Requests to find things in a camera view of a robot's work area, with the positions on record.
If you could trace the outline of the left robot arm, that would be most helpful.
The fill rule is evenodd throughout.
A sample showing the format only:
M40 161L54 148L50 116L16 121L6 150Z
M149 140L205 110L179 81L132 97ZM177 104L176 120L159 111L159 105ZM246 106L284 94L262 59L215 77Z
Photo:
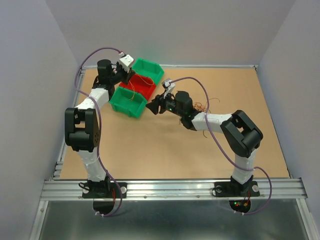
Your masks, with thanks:
M101 130L98 116L100 108L113 96L116 84L127 84L134 75L133 63L130 55L120 57L116 65L108 59L99 60L90 93L80 104L65 110L65 143L77 152L87 171L87 181L79 184L86 198L104 198L113 194L111 179L99 160Z

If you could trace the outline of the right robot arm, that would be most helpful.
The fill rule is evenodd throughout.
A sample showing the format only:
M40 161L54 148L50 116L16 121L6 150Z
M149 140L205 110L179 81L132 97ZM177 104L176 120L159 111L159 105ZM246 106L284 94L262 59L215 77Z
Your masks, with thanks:
M263 139L261 130L242 110L232 114L205 113L194 107L186 91L157 95L146 107L155 115L168 111L180 117L182 125L192 131L222 133L235 154L229 181L217 181L212 194L216 197L258 197L259 187L253 180L253 161Z

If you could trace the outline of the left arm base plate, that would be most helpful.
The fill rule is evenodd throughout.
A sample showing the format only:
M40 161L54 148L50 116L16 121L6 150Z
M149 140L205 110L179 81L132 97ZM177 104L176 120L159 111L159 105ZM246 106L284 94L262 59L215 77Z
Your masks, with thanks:
M87 182L80 182L78 185L82 188L83 199L124 199L127 197L127 186L126 182L119 182L119 187L114 182L109 184L108 188L89 187Z

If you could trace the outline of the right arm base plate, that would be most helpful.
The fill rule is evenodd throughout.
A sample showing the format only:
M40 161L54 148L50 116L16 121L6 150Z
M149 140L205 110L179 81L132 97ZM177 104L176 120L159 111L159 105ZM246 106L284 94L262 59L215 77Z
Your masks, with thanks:
M239 184L231 181L218 181L214 183L214 195L218 198L236 198L236 197L259 197L260 191L258 183L251 181L248 184Z

